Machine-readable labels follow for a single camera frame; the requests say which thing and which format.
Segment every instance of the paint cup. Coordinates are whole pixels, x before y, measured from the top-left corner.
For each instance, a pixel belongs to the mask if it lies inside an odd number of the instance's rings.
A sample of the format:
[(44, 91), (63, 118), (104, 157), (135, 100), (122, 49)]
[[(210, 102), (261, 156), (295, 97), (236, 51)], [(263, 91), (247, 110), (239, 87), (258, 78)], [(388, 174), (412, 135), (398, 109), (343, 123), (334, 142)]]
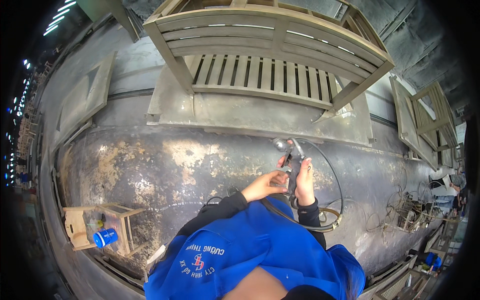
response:
[(93, 241), (99, 248), (103, 248), (119, 239), (117, 232), (113, 228), (102, 229), (93, 234)]

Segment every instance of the factory floor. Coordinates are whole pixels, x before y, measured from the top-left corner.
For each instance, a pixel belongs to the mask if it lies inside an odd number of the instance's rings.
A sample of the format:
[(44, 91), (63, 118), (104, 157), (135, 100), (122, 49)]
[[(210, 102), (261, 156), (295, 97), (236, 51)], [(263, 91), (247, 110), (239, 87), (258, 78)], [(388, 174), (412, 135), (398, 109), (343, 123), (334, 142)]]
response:
[[(164, 62), (150, 39), (144, 37), (133, 44), (125, 29), (105, 26), (67, 57), (45, 88), (40, 103), (45, 119), (44, 152), (56, 129), (63, 97), (84, 70), (114, 50), (118, 55), (109, 94), (155, 87)], [(53, 162), (60, 174), (62, 205), (120, 202), (146, 209), (132, 217), (132, 231), (134, 242), (148, 241), (147, 247), (128, 259), (103, 250), (138, 278), (146, 260), (195, 217), (206, 200), (226, 196), (230, 185), (246, 187), (275, 169), (281, 156), (267, 138), (147, 126), (144, 114), (149, 101), (150, 96), (108, 101), (94, 116), (96, 128), (80, 134), (73, 145), (62, 147)], [(367, 275), (403, 255), (440, 222), (411, 234), (379, 227), (387, 205), (398, 200), (399, 186), (416, 191), (420, 182), (427, 181), (428, 175), (434, 177), (435, 172), (421, 161), (403, 158), (408, 148), (399, 141), (396, 129), (374, 121), (372, 129), (378, 141), (372, 148), (320, 145), (339, 174), (345, 197), (355, 200), (345, 203), (341, 226), (325, 234), (327, 247), (345, 245)], [(339, 198), (337, 183), (319, 153), (309, 148), (305, 152), (313, 158), (315, 196), (326, 206)], [(338, 209), (339, 203), (332, 207)], [(72, 267), (81, 272), (78, 266)]]

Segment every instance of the black sleeve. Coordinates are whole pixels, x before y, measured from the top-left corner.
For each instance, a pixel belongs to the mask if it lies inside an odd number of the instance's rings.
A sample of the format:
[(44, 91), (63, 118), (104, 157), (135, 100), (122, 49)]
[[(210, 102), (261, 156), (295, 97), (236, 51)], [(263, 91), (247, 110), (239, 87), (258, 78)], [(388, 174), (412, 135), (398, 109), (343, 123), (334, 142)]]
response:
[(247, 200), (241, 192), (235, 193), (231, 197), (225, 197), (218, 205), (211, 206), (207, 211), (188, 221), (177, 235), (189, 236), (203, 226), (210, 224), (217, 219), (228, 219), (236, 213), (247, 208)]
[[(299, 209), (297, 213), (299, 214), (300, 224), (307, 225), (307, 226), (320, 226), (320, 217), (318, 216), (320, 211), (318, 209), (317, 198), (315, 198), (315, 202), (309, 206), (299, 205)], [(310, 230), (309, 232), (318, 241), (318, 243), (326, 250), (327, 244), (325, 242), (324, 233), (318, 232), (318, 231), (310, 231)]]

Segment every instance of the company logo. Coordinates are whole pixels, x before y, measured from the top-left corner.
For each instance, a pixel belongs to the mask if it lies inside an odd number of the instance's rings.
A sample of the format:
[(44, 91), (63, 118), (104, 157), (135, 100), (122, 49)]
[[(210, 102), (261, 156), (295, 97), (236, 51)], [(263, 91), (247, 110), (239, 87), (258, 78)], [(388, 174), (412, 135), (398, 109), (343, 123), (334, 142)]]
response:
[(192, 263), (192, 265), (196, 265), (197, 267), (195, 268), (195, 271), (200, 271), (204, 267), (204, 263), (202, 261), (202, 254), (197, 254), (195, 256), (195, 263)]

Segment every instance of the hand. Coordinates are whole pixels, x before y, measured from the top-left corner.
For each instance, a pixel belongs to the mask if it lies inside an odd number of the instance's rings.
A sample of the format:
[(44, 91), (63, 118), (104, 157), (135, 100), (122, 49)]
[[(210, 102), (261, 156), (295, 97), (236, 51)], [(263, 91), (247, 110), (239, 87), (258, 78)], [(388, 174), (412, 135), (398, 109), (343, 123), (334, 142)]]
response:
[(287, 183), (288, 175), (284, 171), (275, 170), (268, 174), (263, 174), (255, 179), (248, 187), (241, 191), (247, 202), (252, 202), (265, 198), (275, 193), (287, 192), (287, 188), (275, 186), (274, 183), (284, 185)]
[[(276, 165), (280, 168), (285, 160), (285, 156), (282, 156)], [(315, 196), (313, 195), (313, 165), (312, 159), (306, 158), (302, 161), (300, 167), (300, 173), (297, 176), (297, 188), (295, 189), (295, 196), (298, 198), (298, 204), (301, 206), (308, 206), (315, 202)]]

